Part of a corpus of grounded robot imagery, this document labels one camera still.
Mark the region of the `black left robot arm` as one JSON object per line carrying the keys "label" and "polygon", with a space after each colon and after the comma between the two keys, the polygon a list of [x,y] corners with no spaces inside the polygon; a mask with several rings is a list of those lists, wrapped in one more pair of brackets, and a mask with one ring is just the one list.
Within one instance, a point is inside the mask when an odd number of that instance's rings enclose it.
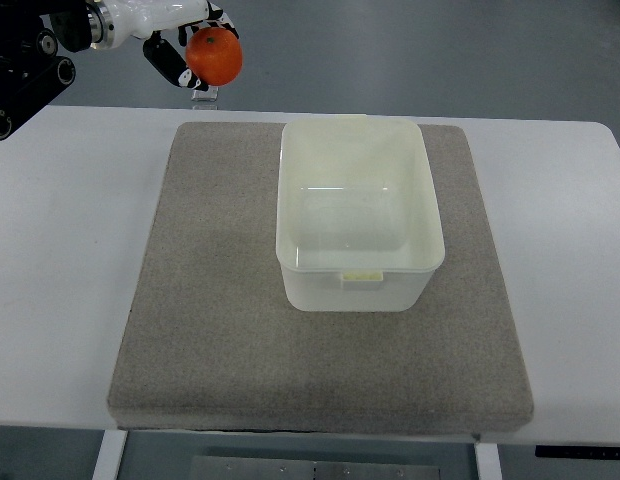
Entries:
{"label": "black left robot arm", "polygon": [[0,1],[0,141],[74,82],[59,49],[85,50],[101,33],[86,1]]}

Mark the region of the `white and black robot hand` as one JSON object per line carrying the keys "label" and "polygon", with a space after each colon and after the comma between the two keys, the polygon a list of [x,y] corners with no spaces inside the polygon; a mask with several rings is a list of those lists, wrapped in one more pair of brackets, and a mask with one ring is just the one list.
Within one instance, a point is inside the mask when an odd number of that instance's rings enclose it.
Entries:
{"label": "white and black robot hand", "polygon": [[187,42],[198,30],[221,27],[239,40],[224,10],[210,1],[89,1],[91,47],[119,47],[134,37],[143,42],[144,57],[170,84],[206,90],[185,61]]}

